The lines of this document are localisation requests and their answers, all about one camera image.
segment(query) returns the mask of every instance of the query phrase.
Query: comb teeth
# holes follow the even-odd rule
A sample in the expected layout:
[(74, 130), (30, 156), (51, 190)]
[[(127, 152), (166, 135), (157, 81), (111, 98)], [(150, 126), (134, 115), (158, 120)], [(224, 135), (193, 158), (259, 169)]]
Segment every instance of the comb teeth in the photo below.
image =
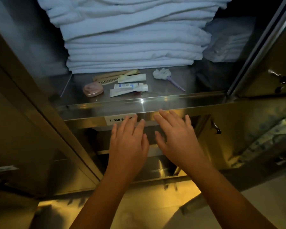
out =
[(106, 85), (106, 84), (111, 84), (115, 81), (117, 81), (119, 79), (119, 77), (116, 77), (116, 78), (112, 78), (112, 79), (108, 79), (108, 80), (103, 80), (103, 81), (99, 81), (100, 84), (102, 85)]

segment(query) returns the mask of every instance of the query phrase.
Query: hand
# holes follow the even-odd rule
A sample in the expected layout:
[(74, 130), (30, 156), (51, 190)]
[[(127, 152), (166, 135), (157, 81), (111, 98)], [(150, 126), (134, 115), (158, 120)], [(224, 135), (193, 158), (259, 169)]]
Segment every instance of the hand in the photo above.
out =
[(115, 124), (111, 131), (109, 161), (106, 176), (122, 179), (129, 185), (142, 169), (147, 159), (149, 142), (143, 134), (145, 121), (142, 119), (135, 128), (137, 115), (125, 117), (120, 127)]
[(199, 146), (191, 119), (185, 116), (185, 122), (174, 112), (170, 113), (159, 110), (160, 115), (154, 115), (167, 137), (164, 142), (161, 134), (155, 131), (156, 141), (165, 156), (175, 165), (189, 175), (189, 170), (200, 161), (206, 158)]

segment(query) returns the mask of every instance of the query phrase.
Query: person's left hand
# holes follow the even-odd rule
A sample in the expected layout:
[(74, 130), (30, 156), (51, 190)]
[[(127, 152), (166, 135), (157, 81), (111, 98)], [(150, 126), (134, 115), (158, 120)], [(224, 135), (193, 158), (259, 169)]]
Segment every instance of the person's left hand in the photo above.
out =
[(112, 128), (109, 161), (104, 177), (118, 178), (129, 185), (142, 169), (147, 159), (149, 142), (143, 134), (145, 121), (142, 119), (135, 128), (137, 115), (125, 117), (119, 128)]

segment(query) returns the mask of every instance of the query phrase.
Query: purple handle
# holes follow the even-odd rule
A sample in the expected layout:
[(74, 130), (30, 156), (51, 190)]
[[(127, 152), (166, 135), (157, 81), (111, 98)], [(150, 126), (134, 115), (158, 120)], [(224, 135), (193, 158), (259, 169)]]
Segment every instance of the purple handle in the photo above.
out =
[(169, 82), (171, 82), (174, 86), (176, 86), (177, 88), (179, 88), (180, 90), (183, 90), (185, 92), (185, 90), (180, 87), (174, 80), (172, 80), (172, 78), (169, 76), (166, 78)]

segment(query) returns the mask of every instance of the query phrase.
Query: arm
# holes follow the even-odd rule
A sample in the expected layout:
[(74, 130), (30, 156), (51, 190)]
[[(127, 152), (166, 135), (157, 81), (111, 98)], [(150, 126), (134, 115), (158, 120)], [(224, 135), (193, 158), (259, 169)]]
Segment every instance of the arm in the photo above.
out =
[(136, 122), (137, 115), (132, 119), (126, 117), (119, 129), (113, 126), (105, 175), (70, 229), (110, 228), (126, 189), (147, 159), (149, 142), (143, 134), (145, 122), (141, 120), (134, 128)]
[(155, 132), (157, 144), (163, 153), (180, 167), (201, 190), (218, 223), (223, 229), (276, 227), (269, 222), (204, 156), (196, 138), (191, 120), (185, 122), (173, 111), (159, 111), (154, 115), (167, 136), (163, 141)]

